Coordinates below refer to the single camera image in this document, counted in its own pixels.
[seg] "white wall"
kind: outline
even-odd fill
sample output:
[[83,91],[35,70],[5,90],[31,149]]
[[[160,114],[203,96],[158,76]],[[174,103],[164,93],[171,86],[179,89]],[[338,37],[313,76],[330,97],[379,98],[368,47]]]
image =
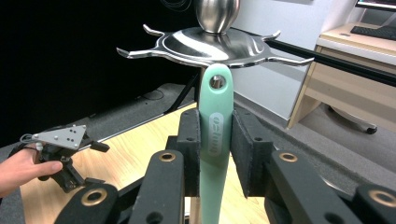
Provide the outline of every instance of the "white wall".
[[[277,40],[306,49],[314,49],[318,36],[334,24],[349,20],[355,0],[241,0],[233,27],[258,35],[282,33]],[[331,21],[326,23],[331,14]],[[296,58],[278,50],[279,56]],[[234,90],[250,101],[289,119],[305,77],[306,67],[262,63],[233,70]]]

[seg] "cable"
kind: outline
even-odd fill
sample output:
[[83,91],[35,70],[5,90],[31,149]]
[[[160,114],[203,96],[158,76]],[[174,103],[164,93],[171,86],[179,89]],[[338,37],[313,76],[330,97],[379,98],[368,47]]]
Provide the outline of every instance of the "cable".
[[33,136],[32,134],[26,133],[23,136],[21,136],[20,142],[24,144],[33,143],[34,140],[32,139],[32,136]]
[[167,0],[160,0],[161,3],[166,6],[167,8],[175,11],[175,12],[184,12],[186,11],[190,5],[191,5],[191,0],[180,0],[177,2],[168,2]]

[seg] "computer monitor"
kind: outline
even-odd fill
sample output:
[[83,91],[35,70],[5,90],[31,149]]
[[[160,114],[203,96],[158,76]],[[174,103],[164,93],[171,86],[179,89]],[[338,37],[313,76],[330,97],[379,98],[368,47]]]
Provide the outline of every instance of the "computer monitor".
[[396,0],[358,0],[356,7],[396,11]]

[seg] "finger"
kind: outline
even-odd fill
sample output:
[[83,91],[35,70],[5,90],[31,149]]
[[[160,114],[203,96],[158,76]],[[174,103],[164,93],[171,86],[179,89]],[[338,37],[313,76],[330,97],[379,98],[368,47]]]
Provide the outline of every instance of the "finger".
[[4,198],[6,197],[8,194],[12,193],[12,191],[14,191],[15,189],[8,189],[5,191],[0,190],[0,198]]
[[12,157],[8,158],[8,160],[12,160],[15,163],[22,163],[23,161],[29,160],[33,164],[35,162],[34,157],[36,154],[37,154],[36,150],[23,149],[15,153]]
[[43,176],[43,175],[53,175],[61,171],[63,165],[60,161],[47,161],[44,163],[36,164],[35,169],[32,171],[32,178]]
[[33,160],[33,163],[38,163],[38,149],[37,149],[37,145],[36,144],[39,144],[39,143],[31,143],[31,144],[29,144],[29,145],[27,145],[27,149],[25,149],[25,150],[29,150],[29,149],[31,149],[31,151],[34,151],[35,152],[35,154],[31,154],[32,155],[32,160]]

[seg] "green plastic handle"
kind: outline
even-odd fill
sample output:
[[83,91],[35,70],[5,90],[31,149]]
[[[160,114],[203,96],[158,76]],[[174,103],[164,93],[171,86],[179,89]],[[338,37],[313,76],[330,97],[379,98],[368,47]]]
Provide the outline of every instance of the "green plastic handle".
[[[217,88],[212,87],[213,78],[223,79],[222,87],[219,85]],[[230,158],[233,117],[233,78],[226,65],[215,63],[206,68],[198,107],[202,137],[200,153],[202,223],[217,224]]]

